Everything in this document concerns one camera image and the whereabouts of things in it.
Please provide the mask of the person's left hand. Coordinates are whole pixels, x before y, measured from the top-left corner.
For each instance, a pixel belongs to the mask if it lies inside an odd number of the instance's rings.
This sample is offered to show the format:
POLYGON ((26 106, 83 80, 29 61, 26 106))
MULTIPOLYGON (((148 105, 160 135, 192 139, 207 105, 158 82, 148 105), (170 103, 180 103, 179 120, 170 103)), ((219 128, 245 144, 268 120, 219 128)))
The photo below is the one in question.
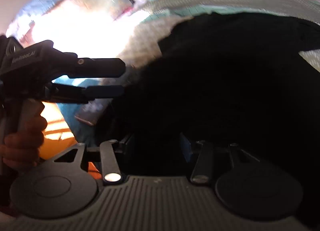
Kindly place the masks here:
POLYGON ((8 168, 18 172, 35 167, 47 121, 41 116, 42 102, 9 100, 1 111, 1 174, 8 168))

